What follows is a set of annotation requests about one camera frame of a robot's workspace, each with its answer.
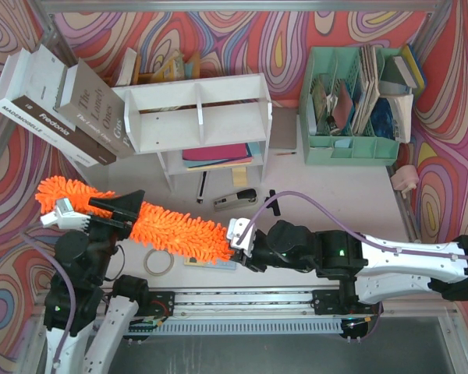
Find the orange chenille duster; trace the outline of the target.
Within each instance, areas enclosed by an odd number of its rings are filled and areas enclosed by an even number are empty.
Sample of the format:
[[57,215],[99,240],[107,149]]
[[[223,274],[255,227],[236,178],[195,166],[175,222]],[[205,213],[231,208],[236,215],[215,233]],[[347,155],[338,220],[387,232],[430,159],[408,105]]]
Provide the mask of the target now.
[[[76,179],[53,176],[40,182],[35,199],[41,205],[43,214],[54,210],[57,199],[67,198],[77,213],[93,213],[97,217],[109,218],[107,210],[90,206],[89,200],[107,200],[116,196],[113,191],[101,192]],[[226,234],[227,229],[221,224],[142,202],[129,238],[156,250],[216,263],[229,261],[234,254]]]

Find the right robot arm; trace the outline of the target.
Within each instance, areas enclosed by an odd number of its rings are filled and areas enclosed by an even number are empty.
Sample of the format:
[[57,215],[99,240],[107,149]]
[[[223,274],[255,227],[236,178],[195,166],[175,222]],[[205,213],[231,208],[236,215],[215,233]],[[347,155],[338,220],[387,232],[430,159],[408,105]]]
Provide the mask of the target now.
[[230,220],[226,238],[232,261],[253,272],[274,267],[338,281],[339,312],[416,293],[468,301],[468,235],[427,245],[341,230],[312,232],[284,220],[264,233],[240,218]]

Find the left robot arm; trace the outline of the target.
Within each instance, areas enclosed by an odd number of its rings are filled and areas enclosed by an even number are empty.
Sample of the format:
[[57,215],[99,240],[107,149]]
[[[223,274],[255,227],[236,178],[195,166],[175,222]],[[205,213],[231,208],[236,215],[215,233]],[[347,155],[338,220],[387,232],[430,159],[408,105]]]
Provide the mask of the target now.
[[78,213],[69,198],[61,198],[52,212],[41,216],[44,227],[55,225],[65,230],[55,244],[55,275],[44,300],[47,373],[106,373],[130,320],[149,302],[146,280],[118,277],[94,346],[87,347],[105,294],[101,286],[111,257],[118,242],[129,237],[143,201],[142,190],[115,198],[91,197],[91,209],[108,213],[103,218]]

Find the black T-shaped clip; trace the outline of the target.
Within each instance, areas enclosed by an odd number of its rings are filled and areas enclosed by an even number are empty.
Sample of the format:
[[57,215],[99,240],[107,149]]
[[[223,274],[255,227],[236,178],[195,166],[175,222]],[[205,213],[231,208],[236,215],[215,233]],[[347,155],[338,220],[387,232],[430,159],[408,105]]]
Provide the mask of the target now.
[[[267,196],[265,198],[265,202],[267,202],[272,196],[274,196],[276,194],[275,190],[274,189],[270,189],[269,190],[269,196]],[[266,206],[267,209],[272,209],[272,212],[273,214],[276,216],[276,217],[279,217],[281,215],[281,211],[280,211],[280,208],[279,208],[279,205],[278,205],[278,201],[276,199],[274,199],[273,201],[271,201],[267,206]]]

